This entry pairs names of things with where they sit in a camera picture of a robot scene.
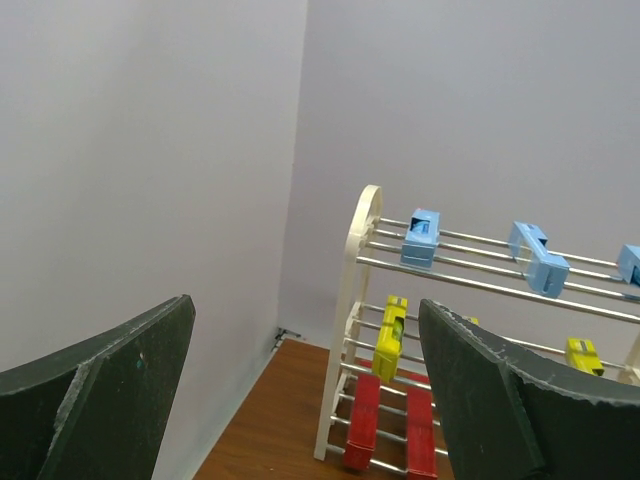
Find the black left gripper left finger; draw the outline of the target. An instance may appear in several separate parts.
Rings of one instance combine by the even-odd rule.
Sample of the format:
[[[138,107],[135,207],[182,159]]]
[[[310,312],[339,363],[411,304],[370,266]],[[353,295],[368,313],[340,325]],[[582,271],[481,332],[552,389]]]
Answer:
[[[2,478],[151,478],[194,321],[177,296],[2,372]]]

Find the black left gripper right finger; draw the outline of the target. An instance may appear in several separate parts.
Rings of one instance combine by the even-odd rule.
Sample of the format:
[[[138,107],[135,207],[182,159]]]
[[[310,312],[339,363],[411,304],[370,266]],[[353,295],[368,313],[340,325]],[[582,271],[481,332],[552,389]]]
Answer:
[[[418,323],[456,478],[638,478],[638,387],[542,357],[433,300]]]

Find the red toothpaste box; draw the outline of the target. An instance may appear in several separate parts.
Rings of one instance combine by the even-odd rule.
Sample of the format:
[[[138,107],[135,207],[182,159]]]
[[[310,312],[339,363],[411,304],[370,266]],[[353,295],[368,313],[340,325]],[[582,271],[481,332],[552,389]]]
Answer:
[[[437,460],[432,415],[432,397],[428,390],[407,391],[407,478],[437,480]]]
[[[358,377],[352,404],[344,465],[353,470],[366,470],[376,446],[380,379],[363,374]]]

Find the blue toothpaste box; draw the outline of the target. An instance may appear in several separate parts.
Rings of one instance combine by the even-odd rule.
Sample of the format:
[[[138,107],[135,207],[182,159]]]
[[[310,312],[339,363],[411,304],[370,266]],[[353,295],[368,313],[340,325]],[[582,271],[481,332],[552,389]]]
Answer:
[[[547,241],[539,226],[514,221],[508,244],[529,287],[539,295],[555,299],[564,288],[570,265],[563,256],[547,249]]]
[[[624,244],[617,259],[618,272],[629,285],[640,286],[640,247]]]
[[[407,227],[401,246],[400,263],[429,270],[439,244],[440,213],[416,209]]]

